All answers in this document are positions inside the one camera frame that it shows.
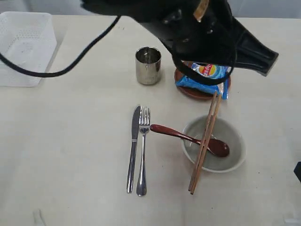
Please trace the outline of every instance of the table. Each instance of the table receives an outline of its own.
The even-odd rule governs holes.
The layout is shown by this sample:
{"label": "table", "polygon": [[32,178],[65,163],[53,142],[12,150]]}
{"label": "table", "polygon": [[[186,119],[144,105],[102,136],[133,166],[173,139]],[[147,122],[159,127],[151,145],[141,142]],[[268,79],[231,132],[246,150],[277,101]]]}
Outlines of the table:
{"label": "table", "polygon": [[[106,16],[54,16],[63,40],[50,71],[65,68],[112,21]],[[280,53],[268,77],[243,69],[232,75],[219,117],[242,133],[247,158],[226,174],[202,174],[188,192],[192,165],[180,140],[147,135],[148,193],[126,193],[131,117],[140,103],[151,122],[177,130],[207,114],[208,102],[182,95],[162,44],[122,18],[67,75],[36,88],[0,88],[0,225],[32,226],[41,209],[47,226],[279,226],[301,218],[301,20],[239,21]],[[155,46],[164,77],[155,86],[135,78],[135,51]],[[141,141],[137,147],[135,185]]]}

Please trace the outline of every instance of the chopsticks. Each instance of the chopsticks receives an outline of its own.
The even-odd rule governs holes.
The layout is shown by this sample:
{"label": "chopsticks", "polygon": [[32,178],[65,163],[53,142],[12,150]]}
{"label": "chopsticks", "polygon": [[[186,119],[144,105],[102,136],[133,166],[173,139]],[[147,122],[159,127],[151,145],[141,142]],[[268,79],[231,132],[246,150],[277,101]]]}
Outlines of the chopsticks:
{"label": "chopsticks", "polygon": [[216,96],[217,96],[217,92],[215,92],[213,95],[209,113],[208,113],[208,116],[206,119],[205,129],[203,132],[202,142],[200,145],[200,151],[198,153],[198,159],[196,160],[196,162],[194,164],[193,172],[191,175],[190,184],[189,184],[189,188],[188,188],[188,191],[190,191],[191,194],[194,194],[194,191],[195,191],[197,183],[198,183],[198,178],[199,178],[201,170],[202,170],[202,165],[203,165],[205,155],[207,152],[209,140],[211,138],[211,134],[213,131],[215,119],[216,119],[218,109],[220,107],[220,103],[222,100],[222,96],[220,94],[218,95],[218,97],[216,97]]}

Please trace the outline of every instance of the chip bag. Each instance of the chip bag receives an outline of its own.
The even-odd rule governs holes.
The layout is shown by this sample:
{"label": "chip bag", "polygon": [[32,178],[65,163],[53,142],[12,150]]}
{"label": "chip bag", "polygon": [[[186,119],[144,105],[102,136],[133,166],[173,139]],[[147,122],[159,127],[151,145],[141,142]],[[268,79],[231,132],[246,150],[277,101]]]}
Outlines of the chip bag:
{"label": "chip bag", "polygon": [[[191,69],[205,77],[209,77],[211,79],[219,79],[219,78],[222,78],[225,76],[228,67],[219,66],[219,65],[201,66],[196,63],[193,63],[191,66]],[[214,86],[208,86],[208,85],[200,84],[200,83],[188,78],[187,76],[183,76],[175,84],[176,84],[176,86],[194,88],[194,89],[198,89],[202,92],[210,93],[210,94],[214,94],[215,92],[217,92],[217,94],[222,95],[223,99],[228,99],[229,79],[227,79],[225,82],[223,82],[221,84],[214,85]]]}

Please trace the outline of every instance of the stainless steel cup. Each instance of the stainless steel cup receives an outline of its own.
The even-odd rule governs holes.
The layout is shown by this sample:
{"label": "stainless steel cup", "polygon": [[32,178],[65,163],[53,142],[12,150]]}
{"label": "stainless steel cup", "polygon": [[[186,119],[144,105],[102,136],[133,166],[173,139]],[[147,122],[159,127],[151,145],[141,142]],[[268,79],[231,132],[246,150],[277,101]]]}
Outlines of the stainless steel cup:
{"label": "stainless steel cup", "polygon": [[153,85],[161,79],[161,53],[153,47],[143,47],[136,52],[136,77],[143,85]]}

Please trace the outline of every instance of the brown spoon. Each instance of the brown spoon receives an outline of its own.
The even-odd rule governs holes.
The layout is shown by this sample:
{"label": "brown spoon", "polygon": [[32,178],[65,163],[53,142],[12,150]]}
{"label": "brown spoon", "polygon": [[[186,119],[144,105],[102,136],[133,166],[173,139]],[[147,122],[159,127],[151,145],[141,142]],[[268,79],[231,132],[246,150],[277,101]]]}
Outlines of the brown spoon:
{"label": "brown spoon", "polygon": [[[173,137],[179,137],[181,139],[188,140],[195,144],[201,145],[201,140],[189,137],[183,133],[180,133],[174,129],[165,126],[153,124],[150,126],[150,129],[155,133],[161,133]],[[217,157],[227,157],[230,154],[229,146],[225,142],[222,142],[221,140],[217,140],[217,139],[209,140],[209,145],[207,150],[210,151],[212,154],[216,155]]]}

